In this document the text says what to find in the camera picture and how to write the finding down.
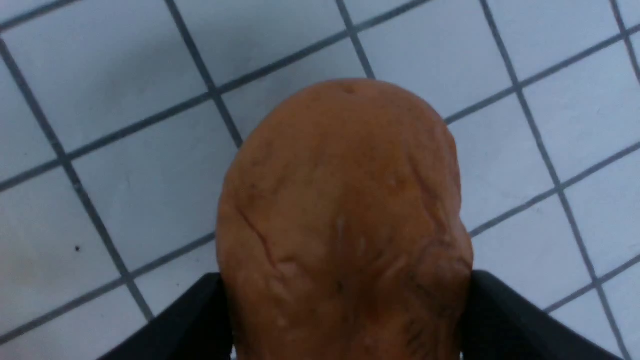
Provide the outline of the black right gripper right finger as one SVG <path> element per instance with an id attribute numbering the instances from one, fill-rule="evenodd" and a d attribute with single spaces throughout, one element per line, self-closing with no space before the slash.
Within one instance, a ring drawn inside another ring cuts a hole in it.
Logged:
<path id="1" fill-rule="evenodd" d="M 464 360 L 617 360 L 490 272 L 471 273 L 462 315 Z"/>

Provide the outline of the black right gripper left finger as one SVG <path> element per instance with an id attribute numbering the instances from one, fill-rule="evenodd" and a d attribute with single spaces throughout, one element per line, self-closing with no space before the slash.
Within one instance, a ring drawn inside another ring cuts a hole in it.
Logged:
<path id="1" fill-rule="evenodd" d="M 185 294 L 103 360 L 230 360 L 233 352 L 224 283 L 206 273 Z"/>

